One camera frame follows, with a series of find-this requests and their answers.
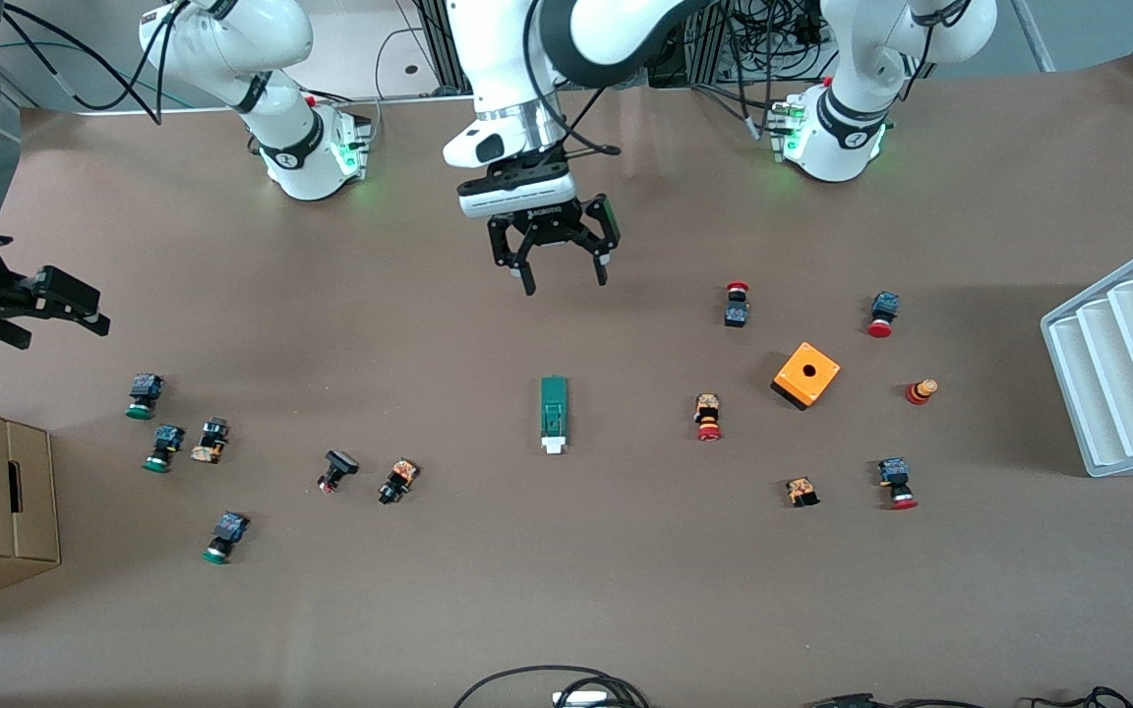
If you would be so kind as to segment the white panel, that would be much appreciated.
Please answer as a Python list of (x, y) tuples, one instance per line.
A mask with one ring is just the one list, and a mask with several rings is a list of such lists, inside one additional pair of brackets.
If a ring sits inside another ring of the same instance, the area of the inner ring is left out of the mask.
[[(46, 0), (41, 15), (123, 72), (138, 67), (140, 18), (169, 0)], [(347, 99), (429, 94), (441, 82), (415, 0), (296, 0), (312, 50), (286, 67), (298, 86)]]

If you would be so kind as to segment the beige black switch block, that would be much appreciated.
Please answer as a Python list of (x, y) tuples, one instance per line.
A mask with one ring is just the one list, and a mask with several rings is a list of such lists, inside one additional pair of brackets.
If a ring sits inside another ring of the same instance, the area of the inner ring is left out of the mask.
[(201, 440), (194, 444), (189, 457), (202, 463), (219, 463), (229, 440), (229, 423), (224, 418), (211, 417), (203, 423)]

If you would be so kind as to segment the green mushroom button blue block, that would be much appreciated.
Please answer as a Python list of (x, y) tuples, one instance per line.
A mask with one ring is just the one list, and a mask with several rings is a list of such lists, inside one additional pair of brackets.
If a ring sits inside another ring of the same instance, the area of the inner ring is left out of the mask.
[(154, 430), (153, 447), (143, 463), (144, 469), (156, 474), (169, 472), (174, 453), (184, 447), (185, 436), (186, 430), (179, 426), (157, 426)]
[(242, 541), (242, 535), (252, 524), (252, 519), (240, 514), (240, 512), (225, 511), (215, 524), (211, 541), (206, 551), (203, 551), (202, 558), (212, 564), (227, 564), (235, 546)]
[(126, 408), (126, 416), (131, 420), (152, 420), (164, 385), (165, 379), (152, 373), (135, 376), (129, 393), (131, 402)]

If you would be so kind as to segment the orange button box with hole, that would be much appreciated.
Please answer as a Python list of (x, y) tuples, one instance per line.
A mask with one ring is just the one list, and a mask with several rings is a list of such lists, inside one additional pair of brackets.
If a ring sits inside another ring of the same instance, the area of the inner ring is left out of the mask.
[(770, 389), (800, 411), (806, 411), (823, 398), (841, 369), (841, 364), (804, 341), (775, 373)]

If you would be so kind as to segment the black flat square button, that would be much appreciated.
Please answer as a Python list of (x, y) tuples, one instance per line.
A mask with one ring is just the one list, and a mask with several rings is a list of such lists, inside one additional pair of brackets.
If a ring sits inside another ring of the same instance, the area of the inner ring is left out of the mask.
[(320, 476), (318, 487), (324, 494), (337, 493), (340, 483), (347, 478), (358, 472), (360, 464), (358, 461), (353, 460), (350, 454), (340, 451), (340, 449), (329, 449), (327, 450), (327, 471)]

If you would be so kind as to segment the green load switch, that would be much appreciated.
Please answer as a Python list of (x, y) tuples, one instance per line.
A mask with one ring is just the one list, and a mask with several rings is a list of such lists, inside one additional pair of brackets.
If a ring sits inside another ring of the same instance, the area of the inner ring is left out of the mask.
[(569, 443), (569, 381), (562, 376), (540, 379), (540, 447), (548, 454), (566, 452)]

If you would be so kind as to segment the black selector switch orange block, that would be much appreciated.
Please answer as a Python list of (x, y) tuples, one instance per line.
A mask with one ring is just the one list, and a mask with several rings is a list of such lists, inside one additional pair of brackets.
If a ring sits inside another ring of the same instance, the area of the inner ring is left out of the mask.
[(404, 494), (412, 489), (414, 481), (418, 478), (419, 472), (421, 470), (412, 461), (399, 458), (392, 464), (387, 479), (380, 488), (380, 503), (387, 505), (387, 503), (397, 503), (403, 500)]

